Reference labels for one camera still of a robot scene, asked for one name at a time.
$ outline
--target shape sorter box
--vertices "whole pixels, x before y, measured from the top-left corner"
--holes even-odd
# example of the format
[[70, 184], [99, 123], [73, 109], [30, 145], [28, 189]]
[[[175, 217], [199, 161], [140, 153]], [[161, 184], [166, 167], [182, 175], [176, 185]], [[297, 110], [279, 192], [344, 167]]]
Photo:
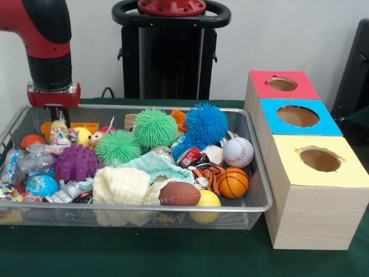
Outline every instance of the shape sorter box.
[[275, 249], [349, 248], [369, 201], [369, 176], [346, 139], [273, 135], [266, 169]]
[[260, 99], [254, 125], [264, 162], [272, 134], [342, 136], [320, 100]]
[[248, 75], [244, 109], [255, 124], [259, 99], [319, 100], [313, 84], [304, 71], [259, 71]]

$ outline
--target blue spiky ball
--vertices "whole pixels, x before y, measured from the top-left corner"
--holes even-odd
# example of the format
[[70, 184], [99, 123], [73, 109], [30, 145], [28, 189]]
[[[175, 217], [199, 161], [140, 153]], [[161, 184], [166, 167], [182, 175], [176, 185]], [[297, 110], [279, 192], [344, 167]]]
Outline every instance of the blue spiky ball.
[[210, 103], [196, 104], [187, 114], [186, 125], [191, 139], [206, 145], [217, 144], [228, 131], [227, 116]]
[[177, 141], [179, 144], [173, 147], [173, 158], [175, 160], [178, 160], [179, 157], [190, 148], [197, 147], [200, 149], [200, 151], [202, 151], [207, 147], [205, 143], [193, 140], [188, 133], [185, 135], [181, 134]]

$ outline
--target baseball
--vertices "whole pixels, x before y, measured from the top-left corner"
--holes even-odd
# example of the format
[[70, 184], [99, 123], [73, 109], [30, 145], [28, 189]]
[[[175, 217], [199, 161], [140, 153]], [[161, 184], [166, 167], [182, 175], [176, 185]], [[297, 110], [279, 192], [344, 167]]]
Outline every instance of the baseball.
[[235, 137], [229, 140], [223, 150], [225, 162], [239, 169], [251, 163], [254, 157], [254, 147], [248, 140], [242, 137]]

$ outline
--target red robot arm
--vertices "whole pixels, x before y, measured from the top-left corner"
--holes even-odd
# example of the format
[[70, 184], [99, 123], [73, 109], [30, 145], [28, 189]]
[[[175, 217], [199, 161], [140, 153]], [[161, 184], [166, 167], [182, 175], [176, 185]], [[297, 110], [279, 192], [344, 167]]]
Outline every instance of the red robot arm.
[[70, 19], [65, 0], [0, 0], [0, 31], [17, 33], [25, 46], [35, 107], [78, 106], [80, 86], [71, 80]]

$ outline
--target purple spiky ball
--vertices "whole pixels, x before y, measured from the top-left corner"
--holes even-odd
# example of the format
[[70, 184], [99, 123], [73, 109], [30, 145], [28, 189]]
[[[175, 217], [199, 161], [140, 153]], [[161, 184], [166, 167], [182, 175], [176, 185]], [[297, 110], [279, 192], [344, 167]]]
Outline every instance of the purple spiky ball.
[[96, 171], [104, 167], [99, 163], [94, 150], [75, 144], [65, 148], [55, 159], [55, 163], [60, 167], [60, 175], [65, 182], [70, 180], [80, 182], [86, 180], [87, 177], [93, 178]]

